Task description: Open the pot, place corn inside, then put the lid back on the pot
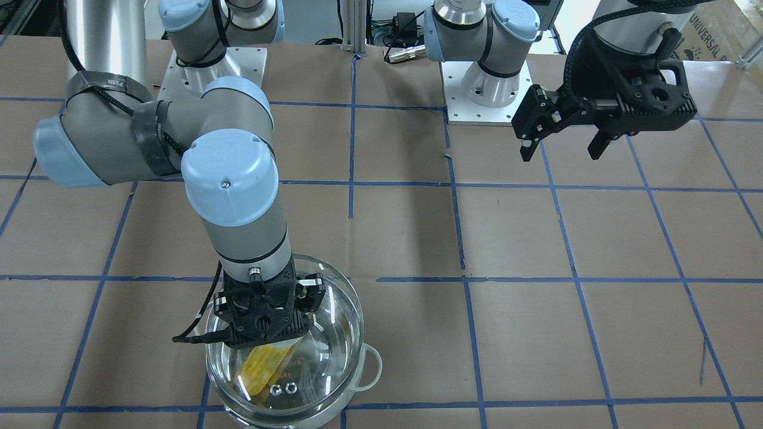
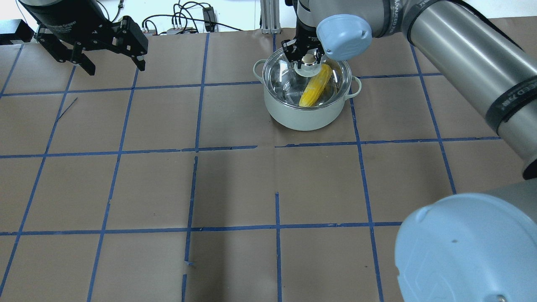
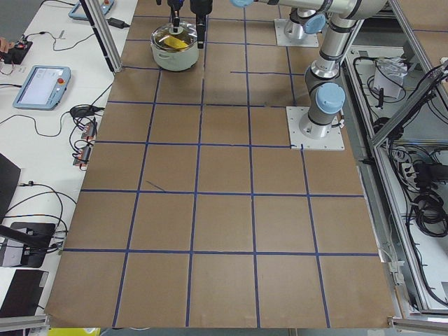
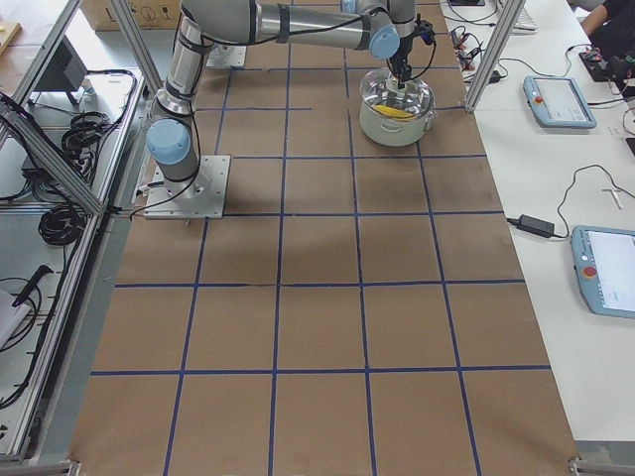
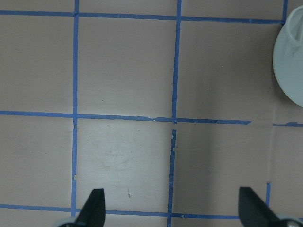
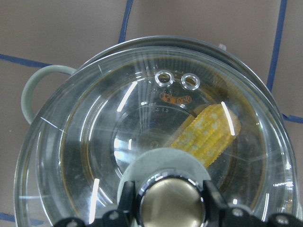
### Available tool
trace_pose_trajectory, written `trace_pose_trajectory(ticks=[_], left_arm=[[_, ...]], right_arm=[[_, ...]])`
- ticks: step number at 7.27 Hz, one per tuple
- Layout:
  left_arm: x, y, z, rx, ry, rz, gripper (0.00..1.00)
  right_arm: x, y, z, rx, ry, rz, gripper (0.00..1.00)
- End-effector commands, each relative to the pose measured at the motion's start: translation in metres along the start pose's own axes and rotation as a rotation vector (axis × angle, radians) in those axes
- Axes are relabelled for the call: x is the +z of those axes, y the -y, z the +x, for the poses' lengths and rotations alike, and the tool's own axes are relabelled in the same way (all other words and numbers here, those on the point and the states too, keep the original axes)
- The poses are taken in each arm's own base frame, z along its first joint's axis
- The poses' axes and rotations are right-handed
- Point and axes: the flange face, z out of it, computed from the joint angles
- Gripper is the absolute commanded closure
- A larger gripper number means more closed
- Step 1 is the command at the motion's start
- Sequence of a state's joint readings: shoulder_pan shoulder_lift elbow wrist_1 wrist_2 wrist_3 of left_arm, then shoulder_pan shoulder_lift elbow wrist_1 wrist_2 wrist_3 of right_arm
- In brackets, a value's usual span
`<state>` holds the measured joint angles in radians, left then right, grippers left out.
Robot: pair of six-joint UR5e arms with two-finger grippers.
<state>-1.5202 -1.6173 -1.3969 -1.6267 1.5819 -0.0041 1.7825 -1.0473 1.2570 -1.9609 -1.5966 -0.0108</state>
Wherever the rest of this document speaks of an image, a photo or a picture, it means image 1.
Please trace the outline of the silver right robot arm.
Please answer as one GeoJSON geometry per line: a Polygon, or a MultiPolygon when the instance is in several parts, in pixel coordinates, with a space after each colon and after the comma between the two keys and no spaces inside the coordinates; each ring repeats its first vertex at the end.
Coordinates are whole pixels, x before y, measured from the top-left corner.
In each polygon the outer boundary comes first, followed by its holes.
{"type": "Polygon", "coordinates": [[[279,41],[279,1],[161,1],[160,19],[189,77],[185,100],[153,100],[137,1],[57,2],[73,75],[63,114],[33,133],[36,160],[66,188],[182,176],[219,256],[213,312],[226,326],[176,336],[233,349],[290,344],[309,331],[325,288],[299,277],[279,195],[274,117],[231,47],[279,41]]]}

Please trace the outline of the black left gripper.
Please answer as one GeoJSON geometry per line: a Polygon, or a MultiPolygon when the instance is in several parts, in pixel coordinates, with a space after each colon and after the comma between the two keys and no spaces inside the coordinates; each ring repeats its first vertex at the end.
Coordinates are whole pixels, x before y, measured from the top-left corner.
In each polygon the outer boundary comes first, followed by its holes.
{"type": "Polygon", "coordinates": [[[697,114],[683,63],[669,57],[679,30],[665,30],[656,52],[632,54],[610,46],[593,30],[567,57],[563,90],[532,84],[511,125],[522,139],[520,155],[529,162],[539,142],[570,125],[596,125],[588,145],[599,160],[621,134],[676,130],[697,114]]]}

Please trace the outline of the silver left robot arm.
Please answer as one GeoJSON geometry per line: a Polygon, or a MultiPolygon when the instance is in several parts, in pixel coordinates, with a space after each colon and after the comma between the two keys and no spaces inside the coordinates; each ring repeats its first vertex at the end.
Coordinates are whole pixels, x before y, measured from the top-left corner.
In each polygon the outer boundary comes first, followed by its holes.
{"type": "Polygon", "coordinates": [[[570,44],[556,90],[521,93],[520,72],[548,28],[550,1],[436,1],[423,11],[427,56],[470,63],[461,87],[487,108],[512,105],[524,162],[539,142],[572,125],[593,125],[593,160],[610,142],[640,132],[673,131],[697,114],[685,68],[671,54],[698,1],[602,1],[570,44]]]}

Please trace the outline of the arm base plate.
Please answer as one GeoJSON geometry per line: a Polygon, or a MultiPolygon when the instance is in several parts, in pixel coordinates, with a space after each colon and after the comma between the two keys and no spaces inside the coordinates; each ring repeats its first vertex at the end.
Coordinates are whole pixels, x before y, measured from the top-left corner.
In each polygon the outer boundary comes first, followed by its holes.
{"type": "Polygon", "coordinates": [[[228,47],[220,62],[206,68],[194,68],[177,65],[174,51],[156,98],[160,101],[198,100],[205,88],[222,76],[240,76],[260,88],[267,56],[265,47],[228,47]]]}
{"type": "Polygon", "coordinates": [[[532,84],[526,63],[510,78],[491,76],[475,61],[443,62],[441,72],[451,125],[510,127],[513,115],[532,84]]]}

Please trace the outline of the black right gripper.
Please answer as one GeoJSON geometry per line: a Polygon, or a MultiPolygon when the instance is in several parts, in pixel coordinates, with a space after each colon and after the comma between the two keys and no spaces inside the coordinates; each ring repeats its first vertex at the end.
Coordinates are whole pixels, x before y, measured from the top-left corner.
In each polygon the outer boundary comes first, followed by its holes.
{"type": "Polygon", "coordinates": [[[322,274],[300,277],[293,262],[266,281],[256,274],[241,282],[225,273],[213,314],[227,326],[212,333],[212,342],[244,349],[300,338],[309,329],[308,315],[319,309],[325,293],[322,274]]]}

